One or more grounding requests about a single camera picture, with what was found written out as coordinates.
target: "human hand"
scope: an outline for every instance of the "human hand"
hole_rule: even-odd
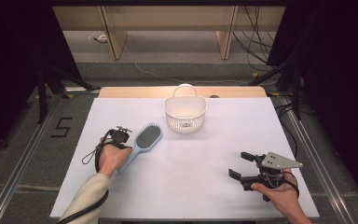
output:
[[[100,171],[98,173],[111,177],[115,170],[124,164],[131,153],[131,147],[119,149],[111,144],[103,146],[100,157]]]
[[[286,172],[284,173],[284,178],[295,184],[295,178],[291,175],[292,171],[290,169],[283,171]],[[290,223],[311,223],[305,216],[298,202],[296,190],[289,184],[283,183],[276,189],[269,189],[263,184],[254,183],[251,188],[269,197],[275,208],[280,211]]]

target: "brush bristles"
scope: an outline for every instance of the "brush bristles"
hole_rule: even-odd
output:
[[[150,123],[136,137],[136,145],[141,148],[150,147],[161,135],[161,129],[155,123]]]

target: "gripper camera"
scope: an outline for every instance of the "gripper camera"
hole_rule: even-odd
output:
[[[257,176],[241,176],[241,174],[228,169],[228,175],[231,178],[240,181],[244,190],[253,190],[251,186],[254,183],[263,184],[270,189],[276,189],[282,183],[287,183],[295,188],[297,196],[299,195],[296,183],[286,180],[284,177],[285,172],[282,169],[301,168],[303,167],[301,162],[292,161],[273,152],[269,152],[267,155],[264,154],[262,156],[242,152],[241,157],[247,161],[255,161],[260,173]],[[263,199],[266,202],[269,201],[269,198],[266,195],[263,195]]]
[[[121,126],[117,126],[118,130],[111,129],[109,130],[103,140],[101,141],[99,147],[102,147],[106,144],[112,144],[115,147],[118,147],[120,149],[126,148],[127,146],[123,145],[123,143],[126,143],[127,140],[130,138],[130,135],[128,132],[131,133],[131,130],[123,128]]]

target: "aluminum rail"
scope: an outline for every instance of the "aluminum rail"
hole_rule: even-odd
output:
[[[282,98],[282,102],[285,105],[291,103],[287,96]],[[318,176],[322,187],[324,188],[324,192],[326,193],[327,198],[329,199],[334,211],[336,212],[339,222],[345,224],[354,224],[355,222],[353,220],[351,212],[348,209],[347,204],[339,193],[326,167],[324,166],[324,163],[322,162],[318,151],[312,144],[312,141],[310,140],[310,137],[308,136],[307,131],[304,128],[304,125],[302,124],[301,120],[296,119],[296,116],[292,111],[290,111],[288,114],[293,126],[296,129],[297,136],[300,139],[303,147],[305,148],[308,158],[310,159],[310,162],[315,169],[315,173]]]
[[[10,203],[10,200],[14,194],[14,191],[16,190],[16,187],[19,185],[20,180],[31,160],[31,158],[34,155],[35,149],[39,145],[39,142],[41,138],[43,137],[43,133],[46,130],[46,127],[48,127],[48,124],[50,122],[50,118],[52,113],[54,112],[54,109],[57,107],[58,102],[61,100],[62,95],[54,95],[52,98],[52,102],[50,104],[50,109],[48,110],[48,113],[43,120],[42,123],[38,124],[33,136],[31,137],[30,141],[28,142],[27,147],[23,151],[16,167],[14,168],[13,172],[10,175],[10,178],[4,185],[1,193],[0,193],[0,219],[2,218],[3,214],[5,213],[8,204]]]

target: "human arm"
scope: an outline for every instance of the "human arm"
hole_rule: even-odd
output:
[[[118,149],[113,145],[105,145],[102,149],[99,159],[100,170],[98,174],[90,177],[86,183],[78,190],[76,196],[68,206],[62,218],[75,214],[92,204],[100,201],[106,191],[109,189],[111,177],[115,170],[120,167],[127,157],[132,153],[130,147],[125,149]],[[99,206],[96,209],[88,212],[86,215],[78,217],[70,223],[98,223],[98,218],[103,211],[103,207]]]
[[[295,183],[291,175],[291,170],[286,169],[283,171],[285,172],[285,179]],[[276,189],[269,189],[263,184],[254,183],[251,188],[269,197],[275,208],[280,211],[291,224],[312,223],[298,202],[296,190],[289,184],[283,183]]]

